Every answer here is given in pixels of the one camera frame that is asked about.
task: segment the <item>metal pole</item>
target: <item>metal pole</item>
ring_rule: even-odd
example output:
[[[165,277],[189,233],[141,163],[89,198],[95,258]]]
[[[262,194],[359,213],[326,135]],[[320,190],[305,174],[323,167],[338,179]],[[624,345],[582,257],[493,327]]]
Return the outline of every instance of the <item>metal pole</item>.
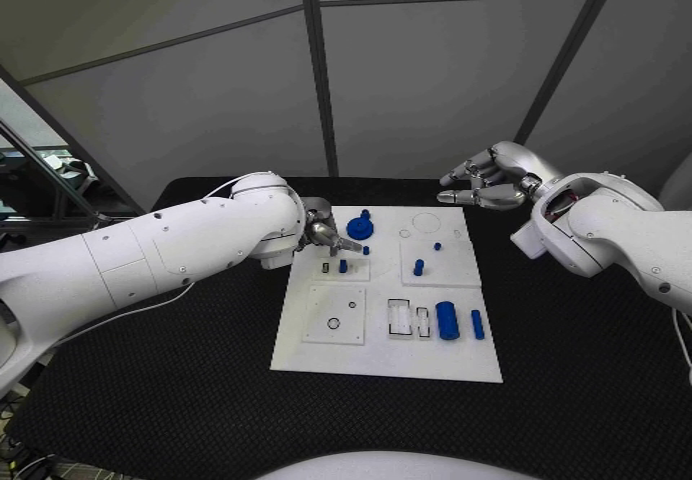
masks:
[[[98,212],[93,210],[86,199],[79,195],[76,190],[72,188],[72,185],[66,182],[66,180],[60,177],[57,172],[50,168],[47,163],[44,162],[40,155],[36,153],[33,147],[26,143],[24,139],[18,136],[17,132],[11,129],[11,127],[4,123],[3,119],[0,118],[0,134],[11,143],[17,151],[21,155],[29,158],[39,169],[43,171],[47,178],[53,181],[56,187],[63,191],[67,198],[75,202],[79,209],[86,213],[86,215],[93,217],[93,221],[98,221],[101,216]]]

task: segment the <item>robotic hand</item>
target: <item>robotic hand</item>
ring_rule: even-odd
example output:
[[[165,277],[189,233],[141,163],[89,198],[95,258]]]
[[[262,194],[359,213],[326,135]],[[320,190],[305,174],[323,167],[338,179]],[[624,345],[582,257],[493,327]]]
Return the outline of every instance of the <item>robotic hand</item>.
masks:
[[[650,297],[692,313],[692,212],[664,212],[624,176],[563,176],[511,142],[473,156],[439,184],[462,178],[471,189],[441,192],[439,202],[509,210],[533,201],[530,220],[510,237],[529,258],[548,251],[584,277],[617,263]]]
[[[56,242],[0,254],[0,396],[53,344],[91,320],[256,258],[292,262],[307,245],[360,251],[338,237],[331,206],[301,200],[271,172],[246,175],[230,198],[203,199]]]

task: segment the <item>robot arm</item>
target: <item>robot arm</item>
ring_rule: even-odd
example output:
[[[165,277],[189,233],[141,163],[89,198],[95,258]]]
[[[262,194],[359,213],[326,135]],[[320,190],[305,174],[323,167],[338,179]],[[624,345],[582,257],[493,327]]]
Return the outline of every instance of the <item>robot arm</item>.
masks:
[[[471,157],[439,183],[461,177],[470,178],[471,190],[441,192],[442,203],[507,210],[526,199],[535,202],[530,220],[510,237],[529,258],[548,251],[585,277],[617,263],[650,297],[692,312],[692,212],[664,212],[624,177],[563,177],[511,142]]]
[[[307,244],[359,250],[338,238],[326,200],[253,174],[230,198],[207,197],[44,245],[0,255],[0,396],[50,346],[89,321],[145,298],[261,260],[292,262]]]

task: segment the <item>white board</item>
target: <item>white board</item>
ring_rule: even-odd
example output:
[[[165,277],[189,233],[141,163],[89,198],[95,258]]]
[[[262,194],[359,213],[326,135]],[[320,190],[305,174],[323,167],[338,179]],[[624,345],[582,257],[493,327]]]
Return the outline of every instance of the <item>white board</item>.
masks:
[[[344,237],[347,237],[346,224],[360,215],[363,208],[370,211],[375,225],[372,237],[360,242],[370,247],[367,256],[362,253],[338,252],[330,262],[328,274],[320,278],[323,263],[328,257],[327,249],[307,247],[295,254],[271,369],[501,383],[475,257],[461,208],[333,207],[338,233]],[[439,251],[434,250],[435,242],[442,244]],[[428,278],[435,278],[431,283],[438,286],[415,284],[415,281],[403,284],[403,280],[408,282],[409,279],[406,274],[402,277],[402,272],[408,270],[412,272],[413,267],[412,264],[402,265],[402,259],[408,256],[426,262]],[[347,274],[340,274],[344,278],[338,279],[338,274],[331,270],[340,259],[346,259],[349,264],[359,264],[360,260],[367,260],[367,277],[356,275],[363,281],[354,280]],[[444,270],[445,273],[438,278],[441,275],[438,269],[445,264],[449,265],[449,269]],[[458,281],[449,276],[457,269],[461,279]],[[362,290],[364,301],[354,302],[357,305],[351,309],[347,303],[353,300],[357,290]],[[390,299],[409,301],[415,326],[416,309],[426,308],[429,339],[419,338],[418,328],[409,340],[392,338],[388,316]],[[452,302],[455,307],[460,330],[457,340],[442,340],[438,335],[435,305],[444,301]],[[338,315],[346,315],[349,328],[360,331],[350,313],[357,318],[356,309],[362,304],[363,336],[347,341],[344,339],[353,336],[350,331],[344,330],[343,337],[340,333],[336,334],[341,322],[336,329],[326,328],[326,325],[331,318],[341,320]],[[481,314],[484,340],[475,340],[474,337],[471,310],[478,310]],[[314,336],[305,338],[313,328],[324,338]]]

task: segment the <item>black textured mat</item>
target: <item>black textured mat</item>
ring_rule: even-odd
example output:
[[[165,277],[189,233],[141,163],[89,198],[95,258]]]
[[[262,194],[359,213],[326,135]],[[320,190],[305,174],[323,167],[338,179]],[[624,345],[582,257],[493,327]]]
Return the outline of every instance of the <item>black textured mat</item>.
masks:
[[[219,183],[173,182],[157,207]],[[289,184],[334,205],[438,206],[434,181]],[[692,388],[670,310],[620,267],[589,280],[549,256],[529,261],[509,241],[527,214],[465,209],[504,384],[269,371],[288,268],[246,261],[60,348],[10,434],[151,480],[248,479],[363,449],[546,479],[692,478]]]

